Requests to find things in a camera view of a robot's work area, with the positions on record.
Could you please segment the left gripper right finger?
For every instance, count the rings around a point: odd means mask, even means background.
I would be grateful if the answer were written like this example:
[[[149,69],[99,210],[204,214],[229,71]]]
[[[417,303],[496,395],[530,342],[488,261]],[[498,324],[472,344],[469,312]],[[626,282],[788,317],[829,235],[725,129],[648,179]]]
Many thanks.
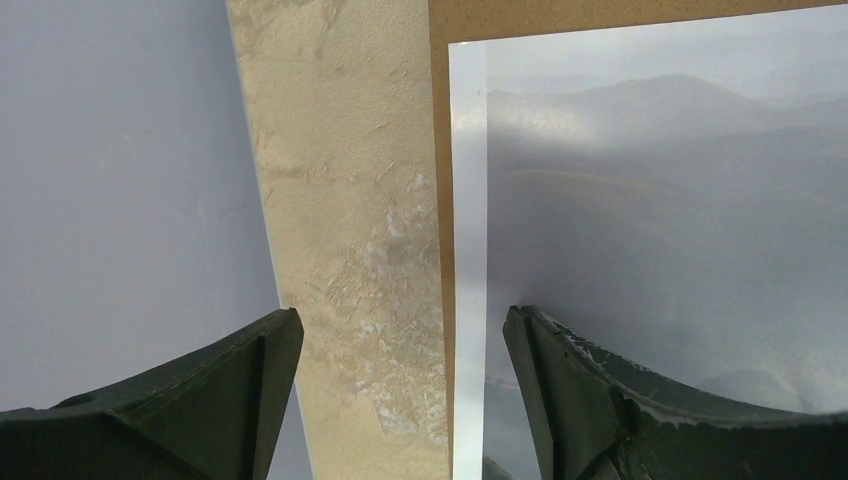
[[[847,416],[717,396],[526,306],[503,336],[545,479],[843,479]]]

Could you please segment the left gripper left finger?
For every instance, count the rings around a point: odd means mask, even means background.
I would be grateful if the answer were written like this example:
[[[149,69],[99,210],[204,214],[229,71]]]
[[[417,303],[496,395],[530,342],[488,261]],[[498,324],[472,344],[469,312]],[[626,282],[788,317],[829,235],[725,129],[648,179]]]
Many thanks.
[[[5,479],[264,479],[304,330],[279,309],[184,356],[47,409],[1,415]]]

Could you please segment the mountain landscape photo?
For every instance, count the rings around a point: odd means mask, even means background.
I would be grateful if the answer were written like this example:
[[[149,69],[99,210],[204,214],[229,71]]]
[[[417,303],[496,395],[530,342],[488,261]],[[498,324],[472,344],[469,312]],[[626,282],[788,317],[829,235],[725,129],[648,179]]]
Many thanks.
[[[847,416],[845,2],[454,43],[449,65],[478,479],[545,479],[512,306],[717,396]]]

